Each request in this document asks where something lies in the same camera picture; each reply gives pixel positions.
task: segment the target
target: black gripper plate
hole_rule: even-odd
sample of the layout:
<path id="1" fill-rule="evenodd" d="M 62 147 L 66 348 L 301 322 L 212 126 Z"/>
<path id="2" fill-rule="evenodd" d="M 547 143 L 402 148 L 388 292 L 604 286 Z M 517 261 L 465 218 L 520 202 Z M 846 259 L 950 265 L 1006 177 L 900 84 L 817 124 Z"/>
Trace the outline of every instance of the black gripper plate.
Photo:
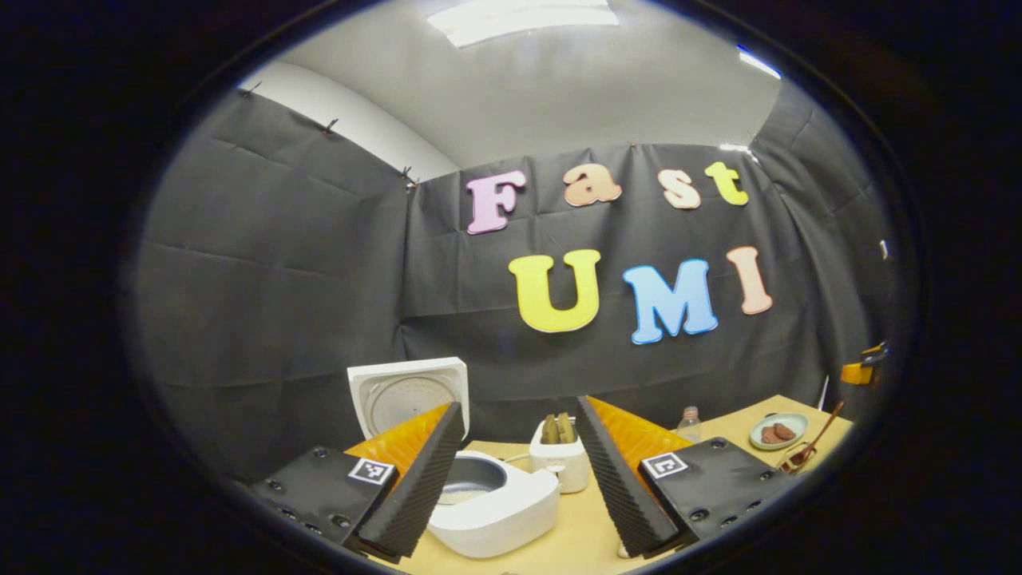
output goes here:
<path id="1" fill-rule="evenodd" d="M 577 400 L 575 429 L 624 549 L 635 557 L 662 548 L 679 535 L 678 527 L 629 469 L 586 396 Z"/>
<path id="2" fill-rule="evenodd" d="M 359 529 L 359 539 L 368 543 L 363 550 L 383 559 L 388 558 L 373 547 L 411 557 L 436 507 L 464 433 L 461 403 L 456 401 L 444 413 L 401 483 Z"/>

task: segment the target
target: letter m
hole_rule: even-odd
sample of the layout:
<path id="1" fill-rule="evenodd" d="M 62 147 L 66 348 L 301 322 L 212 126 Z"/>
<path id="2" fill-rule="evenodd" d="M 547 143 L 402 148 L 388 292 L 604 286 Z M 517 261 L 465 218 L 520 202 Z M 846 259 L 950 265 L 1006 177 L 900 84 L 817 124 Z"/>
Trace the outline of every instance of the letter m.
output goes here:
<path id="1" fill-rule="evenodd" d="M 671 337 L 682 329 L 686 334 L 702 334 L 716 328 L 716 317 L 709 305 L 706 287 L 705 259 L 687 259 L 678 267 L 678 278 L 671 290 L 660 273 L 652 266 L 639 266 L 624 272 L 624 281 L 632 284 L 636 295 L 636 313 L 639 329 L 632 335 L 637 345 L 652 344 L 663 338 L 663 331 L 656 326 L 656 317 Z"/>

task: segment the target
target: black curtain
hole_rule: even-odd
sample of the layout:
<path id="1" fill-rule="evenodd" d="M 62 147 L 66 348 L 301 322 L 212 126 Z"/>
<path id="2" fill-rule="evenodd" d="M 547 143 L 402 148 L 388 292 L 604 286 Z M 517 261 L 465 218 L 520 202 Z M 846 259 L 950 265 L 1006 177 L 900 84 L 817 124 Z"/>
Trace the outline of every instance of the black curtain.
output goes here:
<path id="1" fill-rule="evenodd" d="M 361 439 L 345 369 L 458 356 L 468 365 L 470 437 L 526 441 L 544 415 L 593 394 L 659 425 L 774 394 L 815 404 L 824 377 L 874 345 L 889 285 L 882 211 L 854 149 L 785 86 L 752 155 L 713 146 L 622 143 L 532 155 L 423 182 L 284 106 L 231 94 L 156 190 L 135 261 L 143 362 L 172 420 L 217 469 L 257 479 L 313 444 Z M 748 203 L 703 170 L 736 170 Z M 564 173 L 606 165 L 623 193 L 575 207 Z M 677 209 L 657 182 L 680 169 L 702 196 Z M 522 171 L 505 229 L 470 235 L 475 178 Z M 773 307 L 741 312 L 728 250 L 752 245 Z M 572 249 L 598 249 L 600 310 L 544 334 L 517 308 L 508 262 L 551 255 L 550 295 L 574 304 Z M 632 343 L 621 273 L 653 266 L 673 285 L 703 258 L 716 329 Z"/>

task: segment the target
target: yellow letter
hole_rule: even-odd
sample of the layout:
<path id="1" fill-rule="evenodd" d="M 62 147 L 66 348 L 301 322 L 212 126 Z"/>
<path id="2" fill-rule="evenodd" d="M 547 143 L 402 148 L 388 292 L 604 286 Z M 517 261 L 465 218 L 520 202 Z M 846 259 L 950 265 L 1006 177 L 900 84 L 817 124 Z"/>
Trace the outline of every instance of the yellow letter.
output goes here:
<path id="1" fill-rule="evenodd" d="M 596 285 L 596 249 L 575 249 L 564 253 L 564 262 L 574 268 L 578 302 L 566 310 L 554 309 L 550 303 L 550 282 L 547 271 L 554 267 L 550 255 L 525 255 L 511 259 L 508 269 L 518 282 L 518 314 L 529 328 L 539 332 L 574 332 L 585 327 L 600 309 L 600 292 Z"/>
<path id="2" fill-rule="evenodd" d="M 745 205 L 749 202 L 749 194 L 735 187 L 735 180 L 738 179 L 738 172 L 729 170 L 724 161 L 714 161 L 706 167 L 706 175 L 713 178 L 716 189 L 721 192 L 721 197 L 728 203 L 735 205 Z"/>

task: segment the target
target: water bottle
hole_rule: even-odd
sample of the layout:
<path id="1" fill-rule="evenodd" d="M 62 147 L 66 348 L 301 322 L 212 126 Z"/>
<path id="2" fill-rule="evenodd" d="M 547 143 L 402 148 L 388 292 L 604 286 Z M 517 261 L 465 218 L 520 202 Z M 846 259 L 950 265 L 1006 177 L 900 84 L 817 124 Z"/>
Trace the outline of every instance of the water bottle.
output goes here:
<path id="1" fill-rule="evenodd" d="M 675 434 L 682 439 L 687 439 L 692 443 L 699 443 L 702 431 L 699 427 L 699 410 L 696 408 L 686 408 L 682 414 L 682 423 L 678 424 Z"/>

